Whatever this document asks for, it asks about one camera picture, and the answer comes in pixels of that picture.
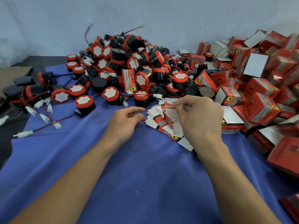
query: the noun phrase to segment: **hand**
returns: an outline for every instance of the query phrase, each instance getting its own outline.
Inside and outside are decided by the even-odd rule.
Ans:
[[[116,148],[114,152],[116,152],[132,136],[135,126],[146,120],[143,114],[136,114],[144,111],[142,107],[128,107],[115,111],[102,140],[113,142],[113,147]]]
[[[201,158],[213,156],[212,148],[218,149],[223,144],[221,129],[224,111],[221,105],[208,97],[190,95],[174,104],[184,136],[197,154]],[[187,112],[183,105],[191,107],[191,110]]]

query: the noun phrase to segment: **person's left hand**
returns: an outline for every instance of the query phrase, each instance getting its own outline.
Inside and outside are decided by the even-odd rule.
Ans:
[[[115,111],[109,120],[102,139],[113,142],[113,147],[117,150],[123,143],[129,140],[135,126],[146,120],[143,114],[141,114],[144,111],[145,109],[142,107],[128,107]]]

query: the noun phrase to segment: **person's right hand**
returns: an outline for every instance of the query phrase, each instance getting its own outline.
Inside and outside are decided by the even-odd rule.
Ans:
[[[224,111],[221,105],[208,97],[190,95],[180,98],[174,104],[184,136],[197,154],[202,158],[213,156],[214,148],[223,144],[221,129]],[[187,112],[183,105],[191,107],[191,110]]]

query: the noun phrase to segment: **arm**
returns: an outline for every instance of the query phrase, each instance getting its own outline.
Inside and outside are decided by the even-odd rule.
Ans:
[[[77,223],[110,157],[132,136],[135,126],[145,120],[135,112],[144,110],[130,107],[116,111],[99,143],[9,224]]]
[[[185,96],[175,105],[184,135],[211,179],[223,223],[281,224],[222,142],[221,105],[210,98],[195,96]],[[183,105],[192,109],[187,112]]]

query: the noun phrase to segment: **blue cloth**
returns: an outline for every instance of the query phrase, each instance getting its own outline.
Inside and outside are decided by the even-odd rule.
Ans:
[[[64,64],[46,70],[56,75],[68,73]],[[69,78],[59,77],[58,83],[65,84]],[[113,112],[123,108],[108,105],[92,89],[90,94],[97,107],[85,118],[74,116],[63,121],[60,129],[51,126],[12,140],[13,153],[0,172],[0,223],[7,223],[53,185],[99,141]],[[134,100],[128,103],[133,106]],[[51,115],[59,120],[74,110],[74,102],[70,101],[54,105]],[[42,126],[45,122],[40,117],[30,117],[24,130]],[[291,224],[277,199],[298,192],[298,183],[275,173],[243,134],[222,138],[275,215],[283,224]],[[108,162],[78,223],[222,221],[211,181],[195,154],[141,123]]]

